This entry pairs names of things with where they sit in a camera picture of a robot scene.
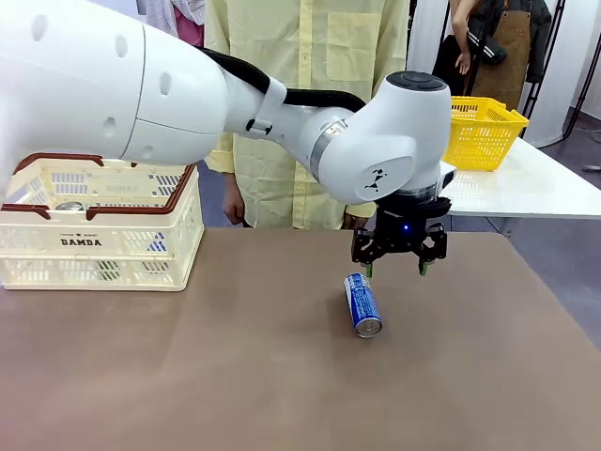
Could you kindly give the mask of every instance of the gray floor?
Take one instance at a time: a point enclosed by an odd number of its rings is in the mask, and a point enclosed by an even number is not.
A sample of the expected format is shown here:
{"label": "gray floor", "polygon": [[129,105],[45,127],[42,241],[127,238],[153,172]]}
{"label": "gray floor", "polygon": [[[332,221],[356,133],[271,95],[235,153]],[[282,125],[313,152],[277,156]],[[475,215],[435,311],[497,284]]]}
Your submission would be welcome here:
{"label": "gray floor", "polygon": [[[572,136],[543,151],[601,188],[601,175],[582,172],[601,165],[601,122],[582,117]],[[207,226],[231,226],[222,213],[221,175],[200,166],[202,208]],[[446,225],[451,226],[449,218]],[[454,217],[455,231],[494,231],[486,218]],[[522,220],[512,243],[592,341],[601,348],[601,221]]]}

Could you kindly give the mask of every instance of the shirt pocket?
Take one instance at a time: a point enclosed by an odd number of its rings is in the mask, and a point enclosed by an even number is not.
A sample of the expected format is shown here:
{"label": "shirt pocket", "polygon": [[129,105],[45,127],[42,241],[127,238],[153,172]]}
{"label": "shirt pocket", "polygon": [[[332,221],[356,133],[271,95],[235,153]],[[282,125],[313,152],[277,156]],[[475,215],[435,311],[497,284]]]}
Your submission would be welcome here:
{"label": "shirt pocket", "polygon": [[341,82],[372,81],[381,14],[328,14],[327,73]]}

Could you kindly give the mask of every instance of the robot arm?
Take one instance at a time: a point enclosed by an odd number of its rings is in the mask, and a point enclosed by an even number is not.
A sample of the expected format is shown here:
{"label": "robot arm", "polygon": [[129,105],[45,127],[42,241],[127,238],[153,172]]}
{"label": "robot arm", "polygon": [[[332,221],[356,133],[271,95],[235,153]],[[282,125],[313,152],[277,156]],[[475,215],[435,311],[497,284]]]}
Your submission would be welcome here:
{"label": "robot arm", "polygon": [[343,203],[378,202],[376,231],[355,236],[356,261],[422,258],[426,219],[450,208],[439,192],[455,172],[440,162],[451,97],[429,75],[392,74],[365,106],[287,90],[248,63],[81,0],[6,2],[0,67],[0,201],[32,153],[188,164],[234,132],[279,143]]}

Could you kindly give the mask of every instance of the black jacket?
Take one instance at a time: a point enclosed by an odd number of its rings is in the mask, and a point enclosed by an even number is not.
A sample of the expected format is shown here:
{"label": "black jacket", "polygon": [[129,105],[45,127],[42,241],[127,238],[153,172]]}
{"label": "black jacket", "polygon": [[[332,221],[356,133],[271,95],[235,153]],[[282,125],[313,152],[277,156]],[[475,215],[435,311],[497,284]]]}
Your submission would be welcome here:
{"label": "black jacket", "polygon": [[[532,4],[532,16],[530,20],[530,65],[528,67],[528,76],[526,81],[529,83],[540,83],[543,80],[543,71],[545,67],[545,52],[547,39],[551,30],[551,13],[547,8],[545,0],[509,0],[509,10],[530,11]],[[495,8],[495,15],[492,21],[492,29],[486,37],[486,48],[483,54],[483,61],[486,64],[499,64],[507,53],[492,38],[497,31],[497,26],[501,21],[504,0],[485,0],[482,5],[470,16],[470,46],[473,51],[478,48],[478,39],[486,25],[486,13],[490,6]]]}

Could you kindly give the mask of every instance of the black joint cap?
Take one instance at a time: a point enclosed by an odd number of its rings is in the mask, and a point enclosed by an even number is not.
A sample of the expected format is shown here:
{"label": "black joint cap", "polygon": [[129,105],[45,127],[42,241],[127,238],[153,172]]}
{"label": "black joint cap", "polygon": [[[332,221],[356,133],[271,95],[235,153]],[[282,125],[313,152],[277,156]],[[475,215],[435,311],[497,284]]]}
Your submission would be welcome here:
{"label": "black joint cap", "polygon": [[440,78],[424,72],[395,72],[386,77],[386,81],[409,91],[442,91],[447,87]]}

